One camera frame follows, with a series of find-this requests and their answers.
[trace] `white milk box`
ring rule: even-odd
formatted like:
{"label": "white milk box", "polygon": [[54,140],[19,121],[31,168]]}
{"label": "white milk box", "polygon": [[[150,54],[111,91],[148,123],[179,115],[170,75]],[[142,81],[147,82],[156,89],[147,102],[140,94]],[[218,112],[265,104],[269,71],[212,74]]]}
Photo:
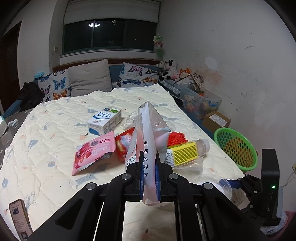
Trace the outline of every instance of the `white milk box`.
{"label": "white milk box", "polygon": [[95,135],[104,135],[114,130],[121,121],[121,109],[106,107],[97,112],[88,122],[89,132]]}

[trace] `silver bolt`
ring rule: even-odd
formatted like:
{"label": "silver bolt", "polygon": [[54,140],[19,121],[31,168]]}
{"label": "silver bolt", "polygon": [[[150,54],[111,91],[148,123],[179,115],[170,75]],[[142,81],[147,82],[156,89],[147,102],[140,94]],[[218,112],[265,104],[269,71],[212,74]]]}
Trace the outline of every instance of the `silver bolt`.
{"label": "silver bolt", "polygon": [[128,180],[128,179],[131,178],[131,175],[129,175],[128,173],[123,173],[123,174],[121,175],[121,178],[122,178],[123,180]]}
{"label": "silver bolt", "polygon": [[213,185],[211,183],[205,183],[204,184],[205,189],[211,190],[213,188]]}
{"label": "silver bolt", "polygon": [[96,187],[95,183],[88,183],[86,185],[86,189],[88,189],[88,190],[93,190],[95,187]]}
{"label": "silver bolt", "polygon": [[169,174],[169,176],[168,176],[170,179],[173,179],[173,180],[175,180],[175,179],[177,179],[178,178],[178,174],[176,174],[176,173],[171,173],[171,174]]}

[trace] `white quilted bedspread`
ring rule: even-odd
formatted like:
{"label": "white quilted bedspread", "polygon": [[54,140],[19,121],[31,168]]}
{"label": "white quilted bedspread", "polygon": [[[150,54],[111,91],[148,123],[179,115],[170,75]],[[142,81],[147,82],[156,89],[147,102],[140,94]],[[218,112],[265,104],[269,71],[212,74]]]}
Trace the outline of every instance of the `white quilted bedspread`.
{"label": "white quilted bedspread", "polygon": [[[5,150],[0,170],[0,214],[16,236],[8,210],[10,202],[24,200],[32,229],[36,230],[88,182],[101,185],[124,172],[124,164],[113,154],[71,176],[75,149],[97,137],[88,132],[86,125],[94,112],[113,106],[121,108],[126,118],[146,101],[155,106],[172,131],[184,133],[188,140],[209,140],[210,151],[203,159],[203,173],[235,180],[243,177],[236,164],[158,84],[64,97],[35,107]],[[115,134],[121,132],[119,124]],[[173,204],[149,207],[143,203],[127,203],[123,240],[175,240]]]}

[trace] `smartphone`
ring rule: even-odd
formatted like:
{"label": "smartphone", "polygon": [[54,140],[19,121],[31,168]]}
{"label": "smartphone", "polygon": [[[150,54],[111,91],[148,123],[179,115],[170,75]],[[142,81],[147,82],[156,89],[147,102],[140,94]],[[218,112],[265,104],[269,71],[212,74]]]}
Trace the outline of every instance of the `smartphone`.
{"label": "smartphone", "polygon": [[9,204],[9,210],[15,229],[21,241],[26,241],[33,233],[24,201],[18,199]]}

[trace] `headboard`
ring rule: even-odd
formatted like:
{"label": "headboard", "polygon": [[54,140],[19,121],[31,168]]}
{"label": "headboard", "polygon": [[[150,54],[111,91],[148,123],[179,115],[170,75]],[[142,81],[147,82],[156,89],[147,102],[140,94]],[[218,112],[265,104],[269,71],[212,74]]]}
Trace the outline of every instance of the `headboard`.
{"label": "headboard", "polygon": [[[69,63],[69,64],[63,64],[59,65],[56,67],[53,67],[52,70],[53,72],[67,69],[72,66],[77,66],[81,64],[88,64],[96,61],[101,61],[103,59],[93,59],[93,60],[86,60],[86,61],[80,61],[80,62],[74,62],[74,63]],[[160,61],[159,60],[154,60],[154,59],[144,59],[144,58],[110,58],[108,59],[109,64],[122,64],[123,62],[130,63],[130,64],[151,64],[151,65],[156,65]]]}

